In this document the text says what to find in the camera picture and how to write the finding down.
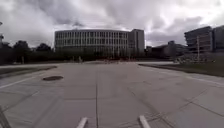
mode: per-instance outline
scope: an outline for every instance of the paved plaza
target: paved plaza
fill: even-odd
[[[57,64],[0,79],[0,105],[12,128],[223,128],[224,79],[138,66]],[[62,76],[58,81],[43,81]]]

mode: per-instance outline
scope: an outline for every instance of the grass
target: grass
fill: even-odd
[[[11,77],[21,74],[27,74],[31,72],[37,72],[42,70],[49,70],[52,68],[56,68],[56,66],[40,66],[40,67],[31,67],[31,68],[2,68],[0,69],[0,79],[5,77]]]
[[[176,65],[147,65],[140,64],[141,66],[148,66],[154,68],[170,69],[176,71],[183,71],[186,73],[197,73],[211,76],[224,77],[224,63],[200,63],[200,64],[176,64]]]

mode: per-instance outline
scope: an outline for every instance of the street light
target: street light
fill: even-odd
[[[200,61],[200,39],[199,36],[197,36],[197,48],[198,48],[198,63]]]

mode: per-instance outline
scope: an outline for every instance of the overcast sky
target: overcast sky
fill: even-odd
[[[53,46],[54,31],[74,28],[144,29],[146,45],[175,40],[205,25],[224,25],[224,0],[0,0],[5,41]]]

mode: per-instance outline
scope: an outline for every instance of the manhole cover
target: manhole cover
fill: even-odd
[[[54,80],[60,80],[60,79],[63,79],[63,77],[62,76],[50,76],[50,77],[43,78],[43,80],[45,80],[45,81],[54,81]]]

